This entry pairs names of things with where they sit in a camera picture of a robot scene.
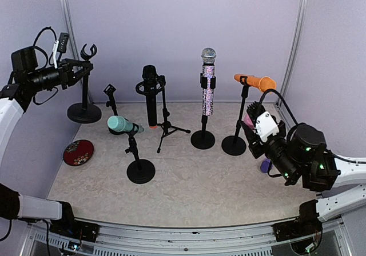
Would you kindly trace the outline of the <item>orange mic round stand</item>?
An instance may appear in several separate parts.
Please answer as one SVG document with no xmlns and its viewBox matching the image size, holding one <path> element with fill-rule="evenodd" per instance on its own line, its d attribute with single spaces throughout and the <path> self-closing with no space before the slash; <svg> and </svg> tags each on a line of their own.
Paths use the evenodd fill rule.
<svg viewBox="0 0 366 256">
<path fill-rule="evenodd" d="M 246 143 L 245 141 L 239 137 L 240 129 L 241 129 L 241 119 L 244 113 L 245 102 L 248 97 L 250 85 L 247 83 L 248 77 L 246 75 L 237 74 L 238 81 L 242 84 L 241 91 L 241 107 L 238 116 L 238 120 L 236 123 L 236 129 L 234 135 L 229 135 L 222 140 L 221 148 L 225 153 L 231 156 L 239 156 L 245 153 Z"/>
</svg>

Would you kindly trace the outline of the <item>teal mic round stand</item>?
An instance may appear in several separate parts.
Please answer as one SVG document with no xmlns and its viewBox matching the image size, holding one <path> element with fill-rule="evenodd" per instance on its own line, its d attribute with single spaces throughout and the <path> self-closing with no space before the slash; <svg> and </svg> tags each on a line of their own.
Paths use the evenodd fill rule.
<svg viewBox="0 0 366 256">
<path fill-rule="evenodd" d="M 133 123 L 131 131 L 127 132 L 129 147 L 125 150 L 126 153 L 132 153 L 134 161 L 128 166 L 126 174 L 129 180 L 135 184 L 145 184 L 150 182 L 156 173 L 154 164 L 147 159 L 140 159 L 138 155 L 137 142 L 135 135 L 138 133 L 137 124 Z"/>
</svg>

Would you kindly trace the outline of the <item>orange microphone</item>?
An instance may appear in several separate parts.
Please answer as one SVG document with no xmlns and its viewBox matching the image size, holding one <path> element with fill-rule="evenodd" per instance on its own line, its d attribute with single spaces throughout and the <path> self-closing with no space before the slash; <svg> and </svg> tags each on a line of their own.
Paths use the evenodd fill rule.
<svg viewBox="0 0 366 256">
<path fill-rule="evenodd" d="M 235 74 L 234 79 L 242 85 L 247 85 L 259 89 L 262 93 L 269 89 L 276 90 L 277 84 L 270 77 L 255 77 L 251 75 Z"/>
</svg>

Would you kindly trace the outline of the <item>teal microphone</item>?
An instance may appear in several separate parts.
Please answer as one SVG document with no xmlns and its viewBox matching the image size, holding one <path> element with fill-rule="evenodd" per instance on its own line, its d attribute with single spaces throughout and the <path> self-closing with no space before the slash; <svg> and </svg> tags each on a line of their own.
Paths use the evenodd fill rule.
<svg viewBox="0 0 366 256">
<path fill-rule="evenodd" d="M 107 125 L 112 134 L 139 134 L 144 132 L 144 128 L 136 123 L 133 123 L 126 118 L 114 115 L 108 118 Z"/>
</svg>

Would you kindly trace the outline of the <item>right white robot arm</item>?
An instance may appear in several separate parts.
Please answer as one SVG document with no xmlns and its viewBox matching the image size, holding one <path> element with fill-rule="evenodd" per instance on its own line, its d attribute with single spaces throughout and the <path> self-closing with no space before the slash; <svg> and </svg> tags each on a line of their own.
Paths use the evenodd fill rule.
<svg viewBox="0 0 366 256">
<path fill-rule="evenodd" d="M 315 219 L 325 222 L 365 204 L 365 158 L 340 157 L 327 149 L 324 134 L 306 123 L 286 130 L 283 121 L 254 102 L 246 110 L 254 127 L 241 123 L 254 158 L 264 155 L 285 179 L 286 186 L 298 180 L 303 188 L 321 193 L 352 185 L 338 195 L 300 205 L 292 223 L 297 235 L 305 235 Z"/>
</svg>

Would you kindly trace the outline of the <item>purple microphone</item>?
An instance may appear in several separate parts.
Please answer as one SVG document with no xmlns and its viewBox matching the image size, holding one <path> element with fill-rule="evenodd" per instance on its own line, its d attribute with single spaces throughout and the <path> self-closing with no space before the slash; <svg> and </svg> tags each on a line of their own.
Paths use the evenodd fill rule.
<svg viewBox="0 0 366 256">
<path fill-rule="evenodd" d="M 269 170 L 271 170 L 273 167 L 271 160 L 264 159 L 260 165 L 260 171 L 262 173 L 267 173 Z"/>
</svg>

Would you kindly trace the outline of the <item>pink mic round stand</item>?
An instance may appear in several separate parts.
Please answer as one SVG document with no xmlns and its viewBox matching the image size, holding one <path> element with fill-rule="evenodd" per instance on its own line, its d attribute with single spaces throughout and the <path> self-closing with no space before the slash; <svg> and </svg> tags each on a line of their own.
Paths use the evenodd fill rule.
<svg viewBox="0 0 366 256">
<path fill-rule="evenodd" d="M 82 47 L 80 56 L 83 61 L 90 61 L 96 55 L 97 47 L 95 44 L 92 44 L 90 47 L 90 54 L 86 53 L 85 47 L 86 44 Z M 82 101 L 80 103 L 72 104 L 67 110 L 67 117 L 76 123 L 95 123 L 102 117 L 101 109 L 89 102 L 89 76 L 80 80 L 82 81 Z"/>
</svg>

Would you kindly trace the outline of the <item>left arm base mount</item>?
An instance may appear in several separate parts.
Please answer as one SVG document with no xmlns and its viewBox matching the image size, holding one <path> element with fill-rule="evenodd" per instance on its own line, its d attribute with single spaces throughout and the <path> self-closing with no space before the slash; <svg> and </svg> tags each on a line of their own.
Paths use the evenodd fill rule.
<svg viewBox="0 0 366 256">
<path fill-rule="evenodd" d="M 52 222 L 50 231 L 58 235 L 95 243 L 100 226 L 96 223 L 75 220 L 71 226 L 66 226 L 60 222 Z"/>
</svg>

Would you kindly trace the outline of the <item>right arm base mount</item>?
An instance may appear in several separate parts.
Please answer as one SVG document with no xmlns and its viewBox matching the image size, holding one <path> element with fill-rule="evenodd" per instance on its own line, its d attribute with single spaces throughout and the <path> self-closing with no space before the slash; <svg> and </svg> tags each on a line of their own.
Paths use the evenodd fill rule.
<svg viewBox="0 0 366 256">
<path fill-rule="evenodd" d="M 312 235 L 323 230 L 323 225 L 317 219 L 311 221 L 286 221 L 275 223 L 273 226 L 274 235 L 277 242 L 288 241 Z"/>
</svg>

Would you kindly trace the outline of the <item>purple mic round stand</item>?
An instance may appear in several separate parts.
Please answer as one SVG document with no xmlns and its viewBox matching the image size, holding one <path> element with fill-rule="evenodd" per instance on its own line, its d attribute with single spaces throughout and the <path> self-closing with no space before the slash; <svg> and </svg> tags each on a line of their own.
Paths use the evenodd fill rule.
<svg viewBox="0 0 366 256">
<path fill-rule="evenodd" d="M 104 93 L 108 96 L 108 101 L 106 102 L 106 107 L 111 107 L 113 111 L 113 115 L 117 116 L 117 105 L 116 100 L 114 98 L 114 93 L 116 92 L 116 88 L 112 84 L 108 84 L 104 89 Z"/>
</svg>

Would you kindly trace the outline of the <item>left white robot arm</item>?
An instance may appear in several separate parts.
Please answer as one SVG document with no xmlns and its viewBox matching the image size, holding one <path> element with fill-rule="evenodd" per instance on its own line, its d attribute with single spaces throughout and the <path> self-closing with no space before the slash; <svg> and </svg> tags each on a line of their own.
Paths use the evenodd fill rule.
<svg viewBox="0 0 366 256">
<path fill-rule="evenodd" d="M 39 68 L 35 53 L 38 49 L 37 46 L 30 46 L 11 54 L 13 71 L 10 82 L 1 90 L 2 154 L 36 94 L 57 86 L 67 89 L 87 77 L 93 69 L 90 59 L 97 53 L 97 47 L 93 45 L 90 54 L 81 51 L 81 60 L 64 59 L 55 61 L 53 66 Z M 1 185 L 1 217 L 8 220 L 48 219 L 69 236 L 76 235 L 80 230 L 79 221 L 74 218 L 69 203 L 25 196 L 5 185 Z"/>
</svg>

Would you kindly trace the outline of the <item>pink microphone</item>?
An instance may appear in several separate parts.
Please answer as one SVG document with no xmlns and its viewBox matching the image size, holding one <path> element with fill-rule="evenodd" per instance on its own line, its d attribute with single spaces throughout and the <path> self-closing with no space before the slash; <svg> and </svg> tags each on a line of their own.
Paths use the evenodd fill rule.
<svg viewBox="0 0 366 256">
<path fill-rule="evenodd" d="M 253 122 L 248 114 L 245 114 L 242 120 L 251 130 L 254 130 Z"/>
</svg>

